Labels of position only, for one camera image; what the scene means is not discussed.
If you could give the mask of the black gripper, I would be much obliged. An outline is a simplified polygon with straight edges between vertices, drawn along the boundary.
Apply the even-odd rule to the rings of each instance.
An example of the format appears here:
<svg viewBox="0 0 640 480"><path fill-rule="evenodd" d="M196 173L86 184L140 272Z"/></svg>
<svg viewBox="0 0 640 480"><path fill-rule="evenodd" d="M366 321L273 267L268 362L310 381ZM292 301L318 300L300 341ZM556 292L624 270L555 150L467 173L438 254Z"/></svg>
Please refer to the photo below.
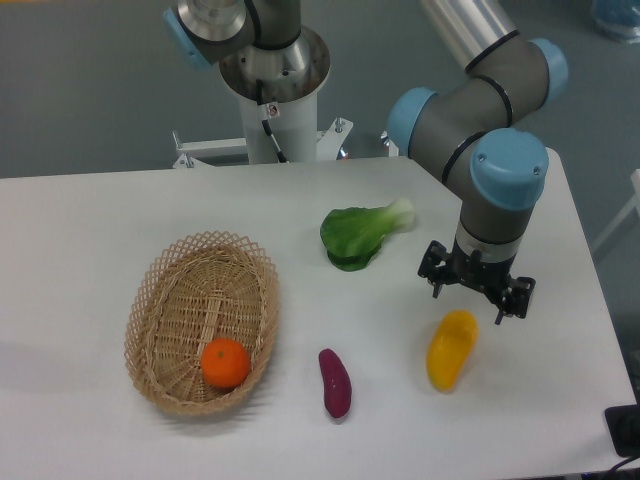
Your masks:
<svg viewBox="0 0 640 480"><path fill-rule="evenodd" d="M445 285L456 283L483 293L494 300L498 309L495 324L500 325L505 317L524 319L536 286L531 277L510 278L512 256L501 262L482 260L479 251L467 255L460 247L450 253L444 245L433 240L425 251L418 268L418 276L433 288L432 296L437 298Z"/></svg>

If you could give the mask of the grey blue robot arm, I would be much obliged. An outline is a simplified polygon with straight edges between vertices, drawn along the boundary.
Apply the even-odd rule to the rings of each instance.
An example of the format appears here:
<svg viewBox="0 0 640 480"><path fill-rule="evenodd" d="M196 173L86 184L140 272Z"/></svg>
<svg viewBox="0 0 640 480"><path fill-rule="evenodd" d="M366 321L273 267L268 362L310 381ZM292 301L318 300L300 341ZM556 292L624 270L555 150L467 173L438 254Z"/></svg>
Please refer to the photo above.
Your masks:
<svg viewBox="0 0 640 480"><path fill-rule="evenodd" d="M511 266L549 165L545 146L515 129L564 88L562 51L525 40L496 1L427 1L424 10L467 74L447 94L415 88L386 131L462 203L451 247L432 242L418 273L435 290L460 284L500 317L524 317L535 282ZM179 1L165 11L176 46L196 68L217 66L240 102L253 164L315 161L318 91L330 70L324 41L296 1Z"/></svg>

